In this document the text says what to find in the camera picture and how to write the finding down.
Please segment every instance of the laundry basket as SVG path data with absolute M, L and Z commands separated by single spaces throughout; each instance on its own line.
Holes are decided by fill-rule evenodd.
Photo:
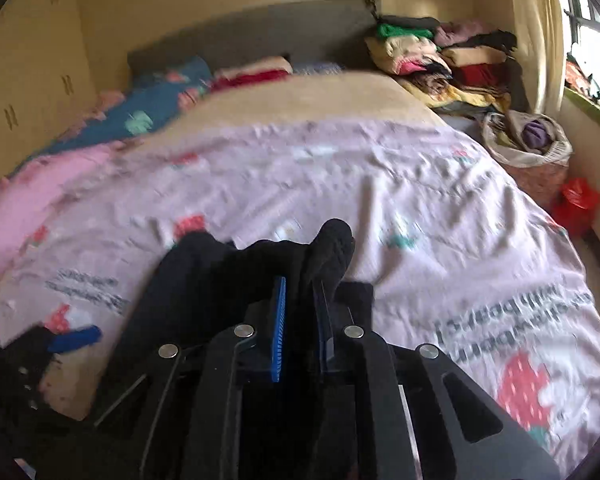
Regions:
M 541 208 L 549 211 L 567 179 L 569 158 L 573 152 L 560 124 L 549 117 L 537 116 L 553 126 L 554 141 L 544 155 L 508 148 L 496 142 L 495 124 L 505 123 L 502 114 L 491 113 L 482 126 L 482 140 L 490 155 L 513 177 L 518 187 Z

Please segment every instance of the window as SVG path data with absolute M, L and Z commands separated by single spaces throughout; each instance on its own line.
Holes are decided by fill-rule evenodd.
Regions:
M 587 77 L 592 95 L 600 99 L 600 14 L 593 0 L 560 0 L 564 44 Z

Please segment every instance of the white blanket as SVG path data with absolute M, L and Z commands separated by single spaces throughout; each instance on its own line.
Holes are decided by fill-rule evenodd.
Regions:
M 103 340 L 41 384 L 57 410 L 84 416 L 178 236 L 308 243 L 329 218 L 356 237 L 347 276 L 374 284 L 376 332 L 440 346 L 573 470 L 600 434 L 600 317 L 584 268 L 565 231 L 450 128 L 249 126 L 131 153 L 74 184 L 1 280 L 0 342 L 40 321 L 99 326 Z

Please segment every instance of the cabinet handle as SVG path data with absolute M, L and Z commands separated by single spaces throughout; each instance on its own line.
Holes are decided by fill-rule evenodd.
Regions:
M 7 108 L 4 109 L 4 116 L 7 119 L 7 124 L 9 125 L 9 129 L 13 130 L 13 124 L 11 124 L 11 117 L 9 116 L 9 111 L 7 110 Z
M 16 117 L 16 112 L 13 110 L 13 106 L 9 105 L 9 110 L 11 112 L 11 121 L 13 122 L 13 124 L 15 124 L 16 126 L 20 126 L 18 124 L 18 118 Z
M 64 84 L 64 93 L 69 95 L 69 83 L 65 79 L 66 76 L 62 76 L 62 84 Z

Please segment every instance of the window sill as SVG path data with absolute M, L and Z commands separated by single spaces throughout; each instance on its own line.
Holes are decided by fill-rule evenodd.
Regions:
M 598 105 L 567 87 L 564 88 L 564 96 L 600 126 L 600 107 Z

